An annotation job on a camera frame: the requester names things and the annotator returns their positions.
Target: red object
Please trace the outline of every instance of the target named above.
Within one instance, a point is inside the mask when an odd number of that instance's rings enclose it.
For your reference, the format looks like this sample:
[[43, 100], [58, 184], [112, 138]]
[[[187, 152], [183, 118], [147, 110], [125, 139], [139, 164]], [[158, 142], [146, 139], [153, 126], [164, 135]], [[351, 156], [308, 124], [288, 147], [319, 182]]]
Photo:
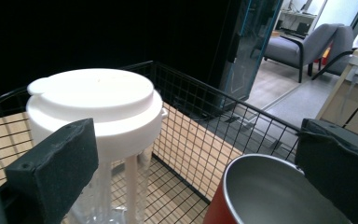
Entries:
[[327, 50], [324, 52], [324, 55], [322, 56], [322, 65], [327, 64], [328, 56], [330, 55], [330, 47], [327, 48]]
[[212, 198], [211, 204], [209, 205], [208, 211], [203, 219], [203, 224], [237, 223], [231, 215], [231, 212], [228, 210], [225, 196], [223, 194], [222, 181], [220, 181], [216, 193]]

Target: white lid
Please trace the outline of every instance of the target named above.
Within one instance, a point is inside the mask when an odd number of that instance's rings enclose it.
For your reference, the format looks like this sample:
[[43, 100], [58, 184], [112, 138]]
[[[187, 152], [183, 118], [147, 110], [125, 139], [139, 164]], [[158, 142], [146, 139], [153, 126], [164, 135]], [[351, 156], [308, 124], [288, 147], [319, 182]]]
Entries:
[[160, 131], [162, 100], [150, 80], [132, 72], [74, 70], [40, 78], [28, 92], [36, 143], [69, 122], [93, 118], [100, 162], [144, 150]]

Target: chair leg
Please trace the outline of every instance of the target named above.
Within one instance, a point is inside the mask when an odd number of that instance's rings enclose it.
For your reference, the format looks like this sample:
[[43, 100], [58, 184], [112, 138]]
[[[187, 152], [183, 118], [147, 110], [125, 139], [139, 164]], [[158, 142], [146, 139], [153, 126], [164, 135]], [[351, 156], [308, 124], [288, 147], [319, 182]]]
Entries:
[[313, 77], [311, 78], [311, 80], [315, 80], [315, 78], [317, 78], [318, 76], [320, 76], [321, 74], [323, 74], [325, 70], [326, 70], [326, 68], [324, 68], [324, 69], [322, 69], [321, 71], [319, 71], [315, 76], [313, 76]]
[[308, 64], [308, 76], [312, 76], [312, 70], [313, 70], [313, 63]]
[[302, 80], [302, 67], [298, 68], [298, 83], [301, 83]]

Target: gray armchair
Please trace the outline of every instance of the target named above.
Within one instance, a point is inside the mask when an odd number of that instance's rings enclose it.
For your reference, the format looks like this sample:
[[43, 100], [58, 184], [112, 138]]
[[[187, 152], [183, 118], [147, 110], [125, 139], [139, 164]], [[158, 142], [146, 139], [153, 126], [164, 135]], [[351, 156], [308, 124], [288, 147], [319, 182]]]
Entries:
[[353, 40], [353, 29], [350, 26], [339, 26], [333, 36], [327, 64], [312, 80], [325, 72], [341, 76], [353, 54]]
[[311, 76], [313, 62], [322, 58], [334, 32], [342, 25], [322, 24], [304, 40], [285, 36], [271, 38], [264, 53], [265, 60], [271, 59], [298, 68], [298, 82], [301, 82], [303, 67], [308, 65], [308, 75]]

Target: black metal grid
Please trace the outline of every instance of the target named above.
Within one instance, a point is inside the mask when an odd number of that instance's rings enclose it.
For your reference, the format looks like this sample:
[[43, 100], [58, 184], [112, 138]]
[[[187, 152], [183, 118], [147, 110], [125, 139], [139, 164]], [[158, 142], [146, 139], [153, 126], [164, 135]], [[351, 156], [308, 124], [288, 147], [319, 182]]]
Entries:
[[[201, 223], [225, 167], [242, 154], [293, 161], [297, 127], [161, 63], [120, 69], [148, 77], [170, 113], [153, 145], [145, 223]], [[25, 88], [0, 97], [0, 185], [3, 168], [32, 147], [28, 98]]]

